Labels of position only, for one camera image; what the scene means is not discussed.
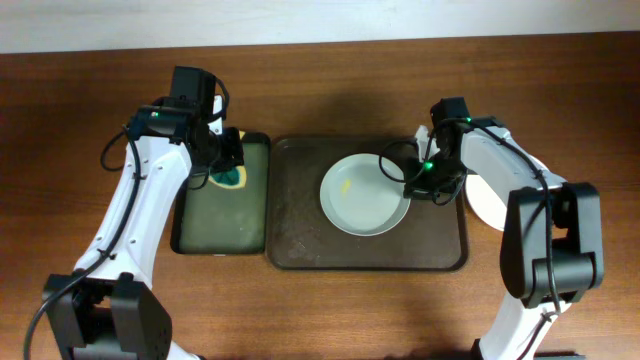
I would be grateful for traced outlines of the green and yellow sponge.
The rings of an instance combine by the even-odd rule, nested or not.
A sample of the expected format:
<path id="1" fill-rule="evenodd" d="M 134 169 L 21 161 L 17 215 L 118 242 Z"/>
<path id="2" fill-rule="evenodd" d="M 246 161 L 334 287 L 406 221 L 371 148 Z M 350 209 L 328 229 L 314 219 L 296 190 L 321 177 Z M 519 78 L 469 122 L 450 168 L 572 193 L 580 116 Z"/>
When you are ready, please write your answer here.
<path id="1" fill-rule="evenodd" d="M 244 164 L 237 166 L 228 172 L 211 173 L 209 170 L 209 179 L 216 185 L 223 188 L 241 188 L 246 183 L 246 169 Z"/>

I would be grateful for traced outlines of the cream white plate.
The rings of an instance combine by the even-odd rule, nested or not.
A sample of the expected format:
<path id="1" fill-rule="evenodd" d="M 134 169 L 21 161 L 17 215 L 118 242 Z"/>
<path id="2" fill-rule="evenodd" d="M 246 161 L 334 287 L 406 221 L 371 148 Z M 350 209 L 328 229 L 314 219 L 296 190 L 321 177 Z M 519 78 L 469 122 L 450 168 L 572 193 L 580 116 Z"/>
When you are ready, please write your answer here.
<path id="1" fill-rule="evenodd" d="M 464 165 L 475 172 L 466 178 L 466 198 L 475 214 L 486 224 L 504 230 L 509 192 L 523 186 L 540 188 L 535 177 L 526 177 L 530 170 L 517 155 L 496 149 L 466 151 Z"/>

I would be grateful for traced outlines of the light grey plate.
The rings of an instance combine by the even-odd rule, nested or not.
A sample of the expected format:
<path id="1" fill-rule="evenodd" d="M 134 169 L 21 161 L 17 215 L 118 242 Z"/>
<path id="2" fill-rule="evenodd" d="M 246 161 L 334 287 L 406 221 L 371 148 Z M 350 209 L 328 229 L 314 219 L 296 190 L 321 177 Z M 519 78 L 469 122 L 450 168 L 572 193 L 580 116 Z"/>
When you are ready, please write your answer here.
<path id="1" fill-rule="evenodd" d="M 403 196 L 404 174 L 393 161 L 371 153 L 349 155 L 325 173 L 319 199 L 327 219 L 354 236 L 383 234 L 398 225 L 411 201 Z"/>

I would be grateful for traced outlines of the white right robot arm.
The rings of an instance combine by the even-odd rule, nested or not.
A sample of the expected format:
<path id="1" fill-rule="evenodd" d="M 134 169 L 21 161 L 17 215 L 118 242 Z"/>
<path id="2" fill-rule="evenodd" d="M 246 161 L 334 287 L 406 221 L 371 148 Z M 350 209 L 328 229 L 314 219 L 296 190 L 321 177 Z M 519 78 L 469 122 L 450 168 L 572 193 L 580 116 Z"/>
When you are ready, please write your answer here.
<path id="1" fill-rule="evenodd" d="M 473 117 L 461 97 L 430 109 L 433 128 L 419 131 L 417 162 L 404 181 L 410 199 L 444 205 L 469 174 L 506 206 L 500 272 L 506 294 L 473 359 L 532 359 L 554 322 L 601 285 L 604 256 L 600 195 L 537 163 L 494 116 Z"/>

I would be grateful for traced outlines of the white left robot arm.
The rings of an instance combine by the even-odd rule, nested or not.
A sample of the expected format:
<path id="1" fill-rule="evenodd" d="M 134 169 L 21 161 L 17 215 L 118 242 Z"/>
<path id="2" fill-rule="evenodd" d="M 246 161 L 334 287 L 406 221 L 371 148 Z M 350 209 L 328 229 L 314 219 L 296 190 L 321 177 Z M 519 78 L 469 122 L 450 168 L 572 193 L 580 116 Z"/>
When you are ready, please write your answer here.
<path id="1" fill-rule="evenodd" d="M 241 135 L 223 127 L 230 95 L 222 80 L 177 66 L 168 95 L 123 126 L 126 159 L 103 221 L 70 274 L 52 274 L 31 320 L 23 356 L 42 317 L 64 359 L 191 359 L 152 291 L 154 263 L 174 199 L 191 177 L 243 164 Z"/>

